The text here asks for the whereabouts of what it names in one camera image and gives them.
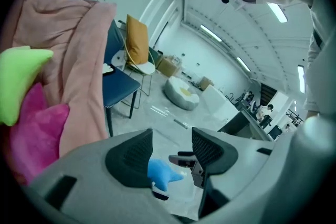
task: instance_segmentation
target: pink blanket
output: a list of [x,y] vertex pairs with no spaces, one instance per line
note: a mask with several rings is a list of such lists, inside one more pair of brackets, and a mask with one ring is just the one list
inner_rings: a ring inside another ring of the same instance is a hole
[[36,82],[44,86],[49,106],[70,107],[60,156],[108,137],[102,65],[115,11],[115,4],[89,0],[16,0],[4,25],[0,52],[23,45],[54,52]]

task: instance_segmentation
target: desk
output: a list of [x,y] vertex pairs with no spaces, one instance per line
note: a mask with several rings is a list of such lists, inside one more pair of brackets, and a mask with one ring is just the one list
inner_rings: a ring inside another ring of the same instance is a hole
[[205,101],[209,113],[220,121],[228,122],[239,112],[235,106],[212,85],[209,85],[202,93],[201,99]]
[[254,136],[259,136],[260,140],[273,141],[273,138],[268,135],[263,128],[260,127],[258,122],[250,115],[248,110],[243,106],[240,112],[230,120],[219,132],[236,135],[246,125],[250,125],[251,132]]

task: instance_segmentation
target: ceiling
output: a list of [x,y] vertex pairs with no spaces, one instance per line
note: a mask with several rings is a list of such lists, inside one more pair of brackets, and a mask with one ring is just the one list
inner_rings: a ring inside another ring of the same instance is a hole
[[247,75],[294,98],[300,93],[297,66],[306,59],[312,22],[307,5],[293,2],[282,6],[288,22],[280,23],[267,4],[231,0],[185,0],[182,24],[201,35],[201,24],[223,41],[208,37],[211,44],[236,61],[240,57],[251,72]]

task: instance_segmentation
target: blue chair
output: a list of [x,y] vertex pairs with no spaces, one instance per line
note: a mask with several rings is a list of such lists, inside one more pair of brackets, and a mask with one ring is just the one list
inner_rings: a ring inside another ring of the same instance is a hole
[[[112,57],[122,49],[122,47],[123,38],[116,22],[113,20],[108,31],[104,63],[110,64]],[[117,68],[114,73],[103,76],[103,102],[110,136],[113,136],[111,108],[133,93],[129,115],[129,118],[132,118],[134,102],[139,87],[140,83]]]

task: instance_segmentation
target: cardboard box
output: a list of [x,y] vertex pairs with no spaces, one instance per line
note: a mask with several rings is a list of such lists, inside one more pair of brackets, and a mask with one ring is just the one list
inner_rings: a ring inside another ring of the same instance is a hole
[[157,68],[162,74],[167,77],[175,75],[179,71],[180,67],[173,64],[169,59],[163,58]]
[[212,85],[214,86],[214,83],[211,81],[211,79],[208,79],[207,77],[203,77],[200,81],[199,87],[201,88],[202,91],[205,91],[205,89],[209,86]]

